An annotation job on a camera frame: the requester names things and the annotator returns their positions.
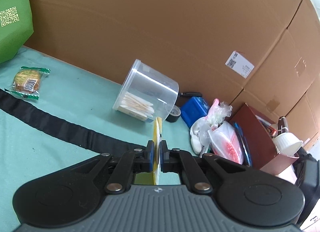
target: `white cup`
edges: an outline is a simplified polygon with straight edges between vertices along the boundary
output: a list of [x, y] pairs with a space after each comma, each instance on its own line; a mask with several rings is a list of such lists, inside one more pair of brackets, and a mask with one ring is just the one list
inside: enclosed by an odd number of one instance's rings
[[280, 153], [289, 156], [293, 156], [303, 144], [293, 133], [282, 133], [273, 138], [272, 141]]

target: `black tape roll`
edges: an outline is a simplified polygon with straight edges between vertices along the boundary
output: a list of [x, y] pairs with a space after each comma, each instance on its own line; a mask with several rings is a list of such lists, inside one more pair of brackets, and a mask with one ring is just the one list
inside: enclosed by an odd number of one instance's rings
[[181, 115], [181, 110], [178, 106], [174, 105], [169, 116], [165, 119], [168, 122], [176, 122]]

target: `silver rivet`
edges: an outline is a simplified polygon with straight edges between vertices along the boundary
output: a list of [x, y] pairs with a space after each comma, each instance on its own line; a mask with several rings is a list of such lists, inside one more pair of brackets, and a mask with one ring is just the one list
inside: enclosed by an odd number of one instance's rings
[[119, 183], [110, 183], [107, 185], [107, 189], [110, 191], [120, 191], [122, 189], [122, 185]]
[[205, 183], [205, 182], [198, 182], [195, 184], [195, 188], [197, 190], [209, 190], [210, 189], [210, 185]]

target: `table surface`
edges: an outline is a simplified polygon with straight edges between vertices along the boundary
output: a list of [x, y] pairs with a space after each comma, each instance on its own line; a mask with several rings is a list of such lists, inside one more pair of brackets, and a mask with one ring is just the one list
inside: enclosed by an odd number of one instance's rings
[[[0, 64], [2, 89], [10, 87], [22, 66], [51, 69], [50, 75], [41, 83], [39, 101], [31, 101], [37, 108], [123, 141], [146, 145], [152, 139], [153, 124], [111, 109], [121, 87], [119, 84], [37, 51], [21, 48], [14, 59]], [[179, 147], [193, 154], [189, 129], [181, 118], [175, 123], [164, 121], [162, 135], [169, 149]], [[97, 155], [31, 128], [3, 111], [0, 111], [0, 141], [2, 232], [10, 232], [19, 225], [12, 208], [12, 197], [18, 187]], [[180, 181], [177, 174], [161, 173], [159, 183], [172, 185], [180, 184]]]

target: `packaged cookie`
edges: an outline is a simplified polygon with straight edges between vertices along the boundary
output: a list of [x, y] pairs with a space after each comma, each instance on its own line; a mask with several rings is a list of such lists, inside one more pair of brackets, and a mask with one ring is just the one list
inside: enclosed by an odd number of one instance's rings
[[13, 79], [8, 92], [26, 99], [39, 99], [39, 88], [44, 77], [50, 74], [50, 70], [38, 67], [22, 66]]

